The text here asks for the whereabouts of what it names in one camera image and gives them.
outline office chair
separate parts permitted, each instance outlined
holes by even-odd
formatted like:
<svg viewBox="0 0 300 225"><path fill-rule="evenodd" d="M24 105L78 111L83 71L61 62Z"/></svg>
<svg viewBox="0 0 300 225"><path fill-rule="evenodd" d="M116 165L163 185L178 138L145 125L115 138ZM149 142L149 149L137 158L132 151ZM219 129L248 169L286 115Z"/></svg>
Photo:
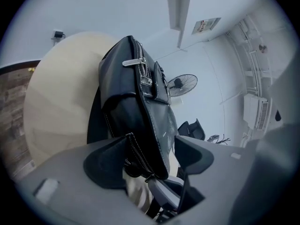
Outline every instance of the office chair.
<svg viewBox="0 0 300 225"><path fill-rule="evenodd" d="M200 140L205 140L205 132L200 125L198 119L196 122L189 124L188 121L185 121L178 129L178 133L181 136L188 136Z"/></svg>

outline bag zipper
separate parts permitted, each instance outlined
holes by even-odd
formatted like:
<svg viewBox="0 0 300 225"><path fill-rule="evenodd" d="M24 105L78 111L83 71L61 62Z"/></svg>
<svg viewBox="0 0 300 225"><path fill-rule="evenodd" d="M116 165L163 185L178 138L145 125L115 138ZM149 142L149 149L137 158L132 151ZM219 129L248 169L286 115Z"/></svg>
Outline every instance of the bag zipper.
<svg viewBox="0 0 300 225"><path fill-rule="evenodd" d="M139 70L140 70L140 74L141 74L141 83L148 85L148 86L152 86L153 81L151 79L151 73L150 73L150 69L149 66L147 64L147 60L144 56L144 52L143 52L143 48L142 48L142 44L140 44L137 40L135 40L135 47L137 50L137 59L132 59L132 60L126 60L122 62L122 65L124 67L129 67L129 66L133 66L133 65L139 65Z"/></svg>
<svg viewBox="0 0 300 225"><path fill-rule="evenodd" d="M144 157L140 154L139 150L134 146L134 144L133 144L133 142L132 142L132 139L131 139L131 136L133 136L133 133L128 133L128 134L126 134L126 137L129 138L130 145L131 145L131 148L132 148L133 152L137 155L137 158L138 158L138 160L139 160L140 165L141 165L147 172L153 173L153 172L151 171L151 169L147 166Z"/></svg>

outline silver zipper pull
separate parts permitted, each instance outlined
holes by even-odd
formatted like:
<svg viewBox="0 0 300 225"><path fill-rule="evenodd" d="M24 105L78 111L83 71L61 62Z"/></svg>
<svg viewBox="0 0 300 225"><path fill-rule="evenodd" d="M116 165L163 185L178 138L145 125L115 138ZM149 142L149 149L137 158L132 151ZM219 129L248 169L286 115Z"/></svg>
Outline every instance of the silver zipper pull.
<svg viewBox="0 0 300 225"><path fill-rule="evenodd" d="M124 67L129 67L129 66L133 66L133 65L139 65L139 64L146 64L145 61L143 59L132 59L132 60L126 60L122 62L122 65Z"/></svg>

